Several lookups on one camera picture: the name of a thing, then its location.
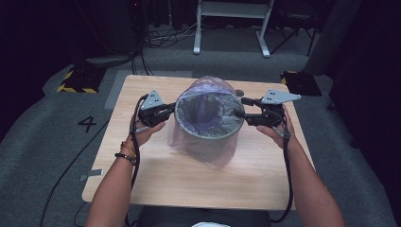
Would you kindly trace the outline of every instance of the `person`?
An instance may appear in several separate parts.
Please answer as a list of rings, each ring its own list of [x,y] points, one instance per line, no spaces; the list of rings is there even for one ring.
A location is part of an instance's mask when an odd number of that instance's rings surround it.
[[[288,159],[292,189],[303,226],[344,226],[345,223],[336,201],[309,162],[303,147],[295,136],[286,107],[284,109],[288,130],[291,134],[288,142]],[[162,122],[154,128],[137,133],[138,145],[144,145],[151,135],[161,130],[165,124]],[[276,131],[264,126],[257,126],[256,129],[266,134],[282,148],[283,138]],[[130,135],[127,137],[126,145],[129,148],[122,147],[121,153],[131,156],[130,149],[133,149],[133,142]],[[115,159],[95,193],[85,226],[123,226],[130,206],[132,171],[133,164],[128,160]],[[235,218],[231,218],[233,221],[230,222],[230,219],[227,218],[230,213],[232,217],[238,218],[237,221]],[[203,218],[210,217],[210,215],[214,217],[212,221],[216,220],[213,221],[214,226],[269,226],[268,224],[270,224],[267,211],[166,207],[150,207],[148,209],[145,207],[139,216],[138,226],[202,226],[203,221],[210,220],[203,220]],[[158,223],[159,217],[167,218],[166,225]]]

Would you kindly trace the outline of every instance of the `white metal stand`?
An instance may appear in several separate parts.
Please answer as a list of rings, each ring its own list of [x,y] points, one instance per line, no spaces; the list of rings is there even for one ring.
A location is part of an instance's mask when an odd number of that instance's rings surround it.
[[[202,2],[202,0],[198,0],[197,32],[195,34],[194,54],[198,55],[201,52],[201,16],[224,16],[263,19],[262,29],[256,31],[256,37],[259,41],[260,48],[262,49],[263,56],[265,58],[270,57],[270,52],[266,46],[264,35],[273,3],[274,0],[270,0],[268,4]]]

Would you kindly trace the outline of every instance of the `table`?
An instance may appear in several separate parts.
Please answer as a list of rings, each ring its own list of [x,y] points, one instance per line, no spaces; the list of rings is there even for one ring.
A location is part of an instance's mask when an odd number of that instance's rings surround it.
[[[195,79],[128,76],[115,105],[92,169],[104,174],[113,163],[121,141],[129,131],[129,123],[139,97],[156,89],[166,103],[177,97]],[[268,88],[287,91],[276,83],[227,80],[246,97],[263,96]],[[306,141],[291,102],[286,104],[296,135],[310,158]],[[245,106],[247,113],[260,113]],[[174,116],[166,126],[152,135],[141,147],[141,165],[131,194],[131,203],[181,207],[284,210],[288,202],[288,180],[279,149],[268,136],[245,122],[238,135],[235,156],[223,169],[214,169],[167,145]],[[103,176],[90,177],[82,197],[91,201]]]
[[[201,16],[243,17],[263,19],[261,30],[256,31],[256,37],[259,41],[263,56],[269,58],[270,52],[266,46],[264,36],[273,3],[274,0],[269,0],[267,4],[207,2],[198,0],[194,54],[200,54],[201,52]]]

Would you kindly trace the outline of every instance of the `chair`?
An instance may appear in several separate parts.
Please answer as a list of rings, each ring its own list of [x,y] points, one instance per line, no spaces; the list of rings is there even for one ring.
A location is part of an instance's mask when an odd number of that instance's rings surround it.
[[[331,1],[332,0],[327,0],[324,5],[329,5]],[[278,10],[276,13],[274,24],[280,28],[284,37],[284,27],[292,28],[294,31],[289,34],[289,36],[285,37],[285,39],[271,51],[271,54],[273,54],[278,48],[280,48],[294,34],[298,35],[300,29],[304,29],[306,31],[306,34],[311,39],[306,54],[309,57],[313,42],[315,40],[316,31],[318,30],[321,22],[320,12],[325,9],[325,7],[321,7],[318,10],[315,10],[310,3],[301,0],[282,1],[277,7]],[[310,29],[313,29],[312,36],[310,36],[308,32],[308,30]]]

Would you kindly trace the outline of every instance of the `gray carpet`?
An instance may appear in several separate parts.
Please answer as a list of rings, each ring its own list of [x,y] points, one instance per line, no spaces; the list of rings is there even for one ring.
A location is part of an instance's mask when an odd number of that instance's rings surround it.
[[[192,54],[193,37],[166,49],[145,49],[145,59],[158,76],[280,82],[285,70],[302,70],[309,39],[300,32],[269,59],[264,59],[255,30],[209,30],[202,36],[200,55]],[[269,31],[273,48],[281,33]],[[141,60],[135,60],[144,74]],[[0,145],[0,226],[38,226],[47,196],[63,171],[109,119],[131,64],[109,68],[99,94],[57,93],[66,66],[45,85],[46,96],[15,122]],[[315,167],[330,187],[348,226],[396,226],[383,186],[358,149],[349,146],[351,136],[335,112],[328,112],[331,79],[318,77],[323,96],[304,96],[295,102]],[[95,126],[78,122],[92,116]],[[44,226],[74,226],[74,215],[82,205],[85,182],[78,176],[91,169],[104,130],[77,158],[56,189],[47,209]],[[86,218],[88,206],[78,214]],[[131,207],[135,217],[140,206]],[[275,218],[281,212],[271,212]],[[301,226],[296,212],[275,226]]]

